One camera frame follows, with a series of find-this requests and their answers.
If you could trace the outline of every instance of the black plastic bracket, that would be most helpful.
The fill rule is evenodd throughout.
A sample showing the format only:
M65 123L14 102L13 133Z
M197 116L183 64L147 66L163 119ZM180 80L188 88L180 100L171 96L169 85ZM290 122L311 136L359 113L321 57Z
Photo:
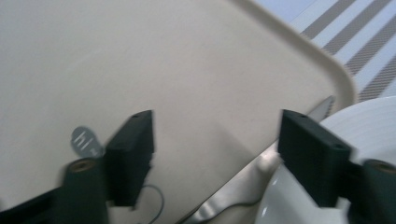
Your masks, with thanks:
M71 162L62 185L0 213L0 223L107 224L106 202L137 203L154 152L152 111L131 116L103 158Z
M396 168L349 160L352 147L309 117L284 110L278 152L286 167L319 207L350 200L349 223L396 223Z

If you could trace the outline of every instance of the silver metal piece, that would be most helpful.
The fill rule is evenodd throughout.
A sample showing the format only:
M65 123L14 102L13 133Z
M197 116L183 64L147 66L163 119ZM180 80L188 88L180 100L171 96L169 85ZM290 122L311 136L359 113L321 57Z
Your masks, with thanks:
M378 171L396 175L396 168L390 163L385 161L370 161L371 165Z
M332 102L333 97L328 97L312 110L308 117L315 121L325 119L332 107ZM262 198L268 182L281 163L276 146L277 141L201 204L198 210L182 221L181 224L202 223L217 216L230 206L257 203Z
M92 160L81 160L76 161L70 165L70 171L73 173L79 173L82 171L90 170L93 166L95 166L95 161Z

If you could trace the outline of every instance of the beige tray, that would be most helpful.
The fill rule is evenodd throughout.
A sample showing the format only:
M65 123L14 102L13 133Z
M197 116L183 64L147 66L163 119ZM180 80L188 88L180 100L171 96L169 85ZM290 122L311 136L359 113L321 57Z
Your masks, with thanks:
M276 139L280 109L355 102L346 71L290 28L236 1L6 1L0 7L1 209L57 186L71 133L104 143L155 111L147 183L175 223ZM111 209L148 223L159 196Z

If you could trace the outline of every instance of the gray stripe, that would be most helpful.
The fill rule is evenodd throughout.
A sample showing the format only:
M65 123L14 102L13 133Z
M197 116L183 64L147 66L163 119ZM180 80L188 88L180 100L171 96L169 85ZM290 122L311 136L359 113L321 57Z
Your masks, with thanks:
M396 34L396 16L394 16L357 54L346 67L356 75L367 62Z
M335 18L337 18L343 11L347 9L355 0L341 0L336 2L325 13L323 13L317 20L303 30L303 34L313 39L326 26L328 26Z
M374 0L350 24L335 36L325 47L331 54L335 54L352 38L370 19L372 19L390 0Z
M360 101L377 98L396 78L396 56L379 72L360 94Z

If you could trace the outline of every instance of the wire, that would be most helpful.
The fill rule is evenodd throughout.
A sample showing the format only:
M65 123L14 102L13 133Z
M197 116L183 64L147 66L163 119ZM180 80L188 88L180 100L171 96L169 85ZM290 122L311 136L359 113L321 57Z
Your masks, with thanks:
M143 188L152 188L152 189L155 189L155 190L158 192L158 194L160 195L160 197L161 197L161 207L160 207L160 210L158 211L158 213L157 213L157 215L155 216L155 218L152 219L152 220L148 223L148 224L152 224L152 223L154 223L154 222L160 217L160 215L163 213L163 208L165 207L165 197L163 197L163 192L162 192L158 187L156 187L156 186L154 186L154 185L144 185Z

